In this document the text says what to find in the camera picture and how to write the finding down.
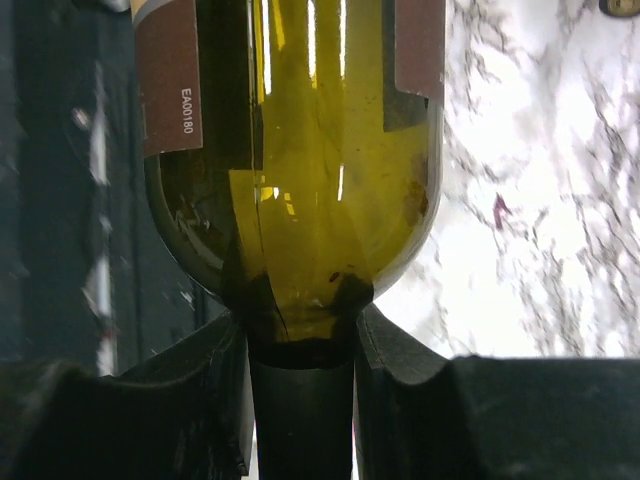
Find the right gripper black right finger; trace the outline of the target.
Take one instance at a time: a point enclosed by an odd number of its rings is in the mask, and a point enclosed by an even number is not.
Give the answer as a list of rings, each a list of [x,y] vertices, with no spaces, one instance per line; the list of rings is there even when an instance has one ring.
[[[369,307],[357,322],[363,479],[635,479],[635,359],[446,359]]]

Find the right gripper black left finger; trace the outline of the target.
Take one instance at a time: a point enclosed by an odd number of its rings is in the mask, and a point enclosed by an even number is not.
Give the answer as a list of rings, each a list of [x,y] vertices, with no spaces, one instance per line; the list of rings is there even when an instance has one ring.
[[[247,345],[223,314],[120,376],[1,367],[5,479],[238,479],[249,471]]]

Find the green wine bottle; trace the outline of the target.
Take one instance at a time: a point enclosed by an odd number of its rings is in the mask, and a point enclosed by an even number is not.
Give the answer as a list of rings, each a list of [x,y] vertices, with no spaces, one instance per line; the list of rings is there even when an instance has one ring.
[[[352,471],[356,320],[439,200],[441,1],[135,1],[144,173],[245,328],[264,479]]]

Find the clear square liquor bottle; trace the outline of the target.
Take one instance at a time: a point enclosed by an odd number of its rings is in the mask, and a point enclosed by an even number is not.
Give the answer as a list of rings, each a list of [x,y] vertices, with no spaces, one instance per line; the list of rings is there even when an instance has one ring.
[[[611,18],[629,20],[640,15],[640,0],[600,0],[599,9]]]

